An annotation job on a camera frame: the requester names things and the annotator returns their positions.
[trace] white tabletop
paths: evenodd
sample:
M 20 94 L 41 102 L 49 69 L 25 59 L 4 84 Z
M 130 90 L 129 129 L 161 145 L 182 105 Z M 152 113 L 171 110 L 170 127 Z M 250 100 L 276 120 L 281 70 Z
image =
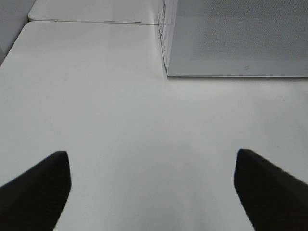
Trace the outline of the white tabletop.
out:
M 155 24 L 159 0 L 37 0 L 31 21 Z
M 308 182 L 308 83 L 167 79 L 156 25 L 32 22 L 0 67 L 0 185 L 67 150 L 56 231 L 252 231 L 250 148 Z

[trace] white table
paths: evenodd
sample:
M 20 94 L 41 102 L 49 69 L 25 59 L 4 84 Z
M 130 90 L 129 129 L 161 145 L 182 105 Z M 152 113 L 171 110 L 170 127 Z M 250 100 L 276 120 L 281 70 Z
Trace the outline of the white table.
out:
M 159 0 L 37 0 L 31 21 L 156 24 Z
M 308 182 L 308 83 L 163 74 L 155 25 L 32 22 L 0 67 L 0 185 L 67 150 L 56 231 L 252 231 L 250 148 Z

